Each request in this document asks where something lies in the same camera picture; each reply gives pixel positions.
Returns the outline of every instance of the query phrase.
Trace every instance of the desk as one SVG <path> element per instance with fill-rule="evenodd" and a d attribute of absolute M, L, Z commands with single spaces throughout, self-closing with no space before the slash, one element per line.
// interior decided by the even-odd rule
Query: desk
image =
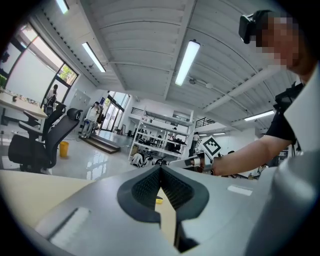
<path fill-rule="evenodd" d="M 92 182 L 95 181 L 0 170 L 0 188 L 8 206 L 20 222 L 32 228 L 35 228 L 53 207 Z M 163 198 L 163 203 L 156 204 L 155 211 L 161 215 L 161 230 L 173 245 L 176 212 L 162 189 L 158 195 Z"/>
<path fill-rule="evenodd" d="M 12 109 L 16 111 L 28 111 L 30 114 L 34 115 L 38 120 L 40 121 L 40 131 L 43 131 L 45 119 L 48 117 L 43 110 L 36 105 L 33 105 L 31 103 L 25 102 L 18 97 L 16 98 L 16 101 L 12 101 L 12 95 L 8 94 L 7 92 L 0 91 L 0 107 L 4 109 Z"/>

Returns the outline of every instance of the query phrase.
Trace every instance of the staircase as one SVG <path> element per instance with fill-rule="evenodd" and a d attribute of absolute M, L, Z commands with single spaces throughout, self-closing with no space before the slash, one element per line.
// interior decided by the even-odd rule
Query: staircase
<path fill-rule="evenodd" d="M 108 154 L 114 154 L 116 152 L 119 152 L 121 149 L 119 146 L 112 144 L 109 140 L 99 137 L 95 134 L 92 134 L 90 138 L 81 138 L 81 136 L 79 136 L 79 138 L 84 142 Z"/>

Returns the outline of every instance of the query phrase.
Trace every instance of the ceiling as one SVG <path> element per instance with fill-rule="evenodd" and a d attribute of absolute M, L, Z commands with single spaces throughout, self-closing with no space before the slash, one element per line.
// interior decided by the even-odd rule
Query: ceiling
<path fill-rule="evenodd" d="M 42 14 L 97 81 L 98 88 L 179 105 L 198 111 L 229 129 L 266 129 L 272 117 L 243 118 L 271 110 L 277 94 L 296 76 L 281 70 L 224 104 L 211 104 L 268 68 L 270 61 L 244 44 L 239 18 L 261 9 L 276 9 L 262 0 L 66 0 L 62 14 L 54 0 Z M 200 50 L 182 86 L 176 76 L 189 40 Z M 88 42 L 106 72 L 93 64 L 82 44 Z M 210 83 L 214 88 L 206 88 Z"/>

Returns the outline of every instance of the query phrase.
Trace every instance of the vr headset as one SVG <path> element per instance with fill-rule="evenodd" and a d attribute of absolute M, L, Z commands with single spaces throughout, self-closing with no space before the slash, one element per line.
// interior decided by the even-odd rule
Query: vr headset
<path fill-rule="evenodd" d="M 239 23 L 239 36 L 245 44 L 249 44 L 251 36 L 256 34 L 257 21 L 270 10 L 258 10 L 250 15 L 242 15 Z"/>

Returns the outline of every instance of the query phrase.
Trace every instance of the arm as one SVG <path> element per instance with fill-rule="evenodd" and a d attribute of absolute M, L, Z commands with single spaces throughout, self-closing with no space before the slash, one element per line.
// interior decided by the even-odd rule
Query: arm
<path fill-rule="evenodd" d="M 212 169 L 219 176 L 247 172 L 267 163 L 291 143 L 291 140 L 265 135 L 234 153 L 215 157 Z"/>

